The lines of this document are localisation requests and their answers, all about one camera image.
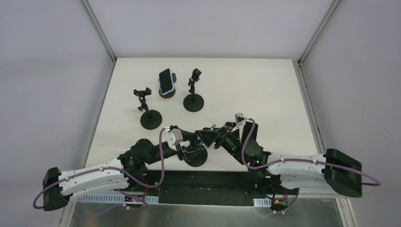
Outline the black round-base phone stand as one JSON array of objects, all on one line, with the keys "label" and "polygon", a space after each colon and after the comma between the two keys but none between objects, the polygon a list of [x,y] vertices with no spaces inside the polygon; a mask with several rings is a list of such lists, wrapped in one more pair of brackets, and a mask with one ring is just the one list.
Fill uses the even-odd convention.
[{"label": "black round-base phone stand", "polygon": [[187,95],[183,100],[184,108],[189,112],[198,112],[204,107],[204,99],[201,95],[195,93],[195,83],[199,81],[201,71],[195,68],[192,71],[192,76],[189,79],[188,86],[189,95]]}]

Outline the blue-cased phone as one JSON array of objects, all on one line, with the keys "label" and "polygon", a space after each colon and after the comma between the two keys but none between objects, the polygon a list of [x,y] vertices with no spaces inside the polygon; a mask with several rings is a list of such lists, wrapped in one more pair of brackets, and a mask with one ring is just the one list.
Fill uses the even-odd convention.
[{"label": "blue-cased phone", "polygon": [[159,73],[159,91],[166,96],[174,91],[174,77],[170,69]]}]

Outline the brown-base phone holder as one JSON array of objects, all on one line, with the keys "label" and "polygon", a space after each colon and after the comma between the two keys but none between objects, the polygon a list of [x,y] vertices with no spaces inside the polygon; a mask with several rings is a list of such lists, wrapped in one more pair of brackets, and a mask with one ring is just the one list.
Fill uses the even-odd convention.
[{"label": "brown-base phone holder", "polygon": [[159,73],[159,95],[162,98],[171,98],[175,94],[176,74],[166,69]]}]

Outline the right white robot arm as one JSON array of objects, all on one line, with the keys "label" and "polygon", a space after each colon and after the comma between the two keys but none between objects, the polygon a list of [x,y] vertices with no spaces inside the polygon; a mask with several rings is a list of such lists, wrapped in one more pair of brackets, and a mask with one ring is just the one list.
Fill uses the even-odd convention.
[{"label": "right white robot arm", "polygon": [[247,122],[239,134],[232,122],[223,127],[196,130],[207,147],[222,147],[250,171],[269,176],[268,186],[275,194],[286,189],[331,188],[346,197],[362,197],[362,164],[345,153],[329,148],[324,154],[289,156],[265,151],[257,141],[258,125]]}]

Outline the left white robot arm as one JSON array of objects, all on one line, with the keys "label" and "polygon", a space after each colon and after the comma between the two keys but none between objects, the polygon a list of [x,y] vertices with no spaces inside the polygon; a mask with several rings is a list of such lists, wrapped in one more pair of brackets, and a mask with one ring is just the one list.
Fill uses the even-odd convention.
[{"label": "left white robot arm", "polygon": [[[195,133],[175,127],[163,128],[157,145],[148,139],[140,139],[125,153],[96,166],[71,171],[61,171],[57,167],[48,169],[43,189],[34,198],[33,207],[53,211],[97,191],[157,188],[164,181],[165,159],[172,156],[189,166],[200,167],[206,162],[208,153]],[[156,162],[161,164],[160,178],[148,184],[144,179],[146,166]]]}]

